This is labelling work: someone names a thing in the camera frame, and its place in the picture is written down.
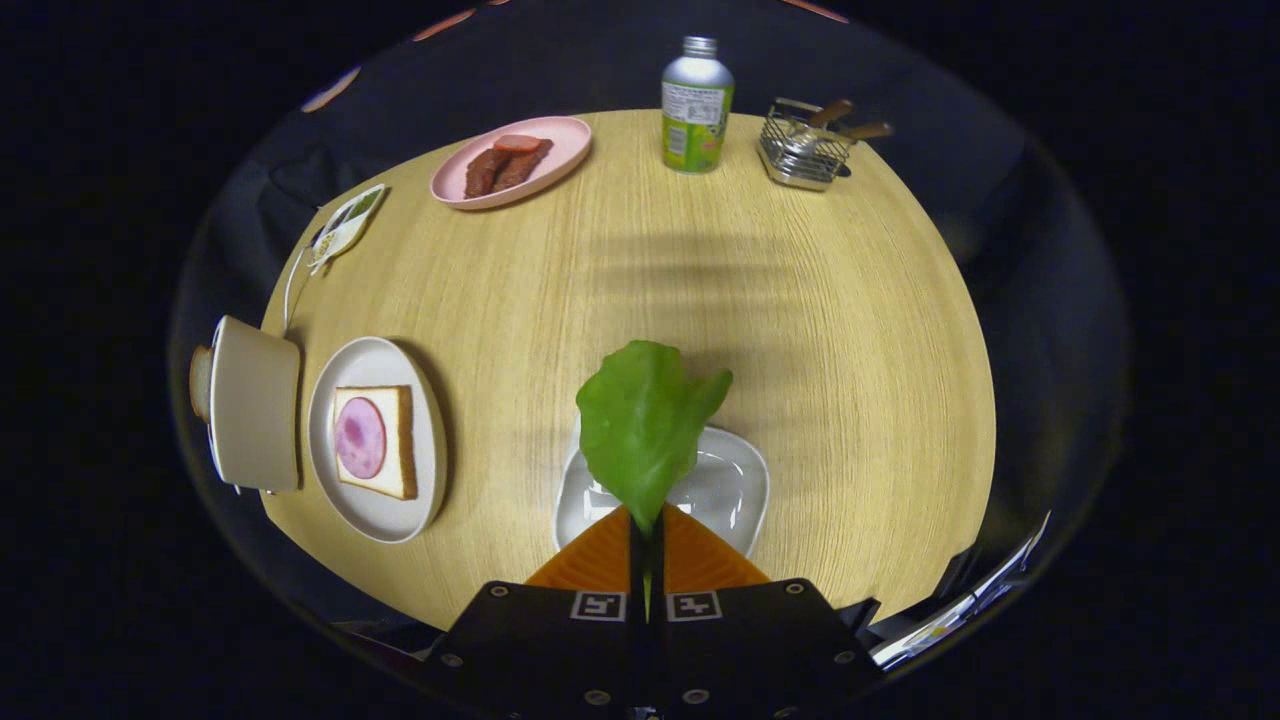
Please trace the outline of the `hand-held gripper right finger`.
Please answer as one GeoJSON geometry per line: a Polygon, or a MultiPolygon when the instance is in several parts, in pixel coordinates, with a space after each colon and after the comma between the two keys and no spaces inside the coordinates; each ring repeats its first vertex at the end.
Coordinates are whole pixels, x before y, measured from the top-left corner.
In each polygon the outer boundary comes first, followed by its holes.
{"type": "Polygon", "coordinates": [[[660,716],[835,716],[884,670],[803,577],[769,579],[667,503],[652,546],[650,702],[660,716]]]}

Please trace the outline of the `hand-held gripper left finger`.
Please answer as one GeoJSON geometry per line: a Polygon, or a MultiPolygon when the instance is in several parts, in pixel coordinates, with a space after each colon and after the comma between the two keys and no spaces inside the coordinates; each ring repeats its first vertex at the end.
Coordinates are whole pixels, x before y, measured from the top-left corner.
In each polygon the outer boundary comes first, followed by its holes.
{"type": "Polygon", "coordinates": [[[617,507],[525,582],[488,582],[434,646],[428,684],[477,716],[632,715],[645,684],[644,557],[617,507]]]}

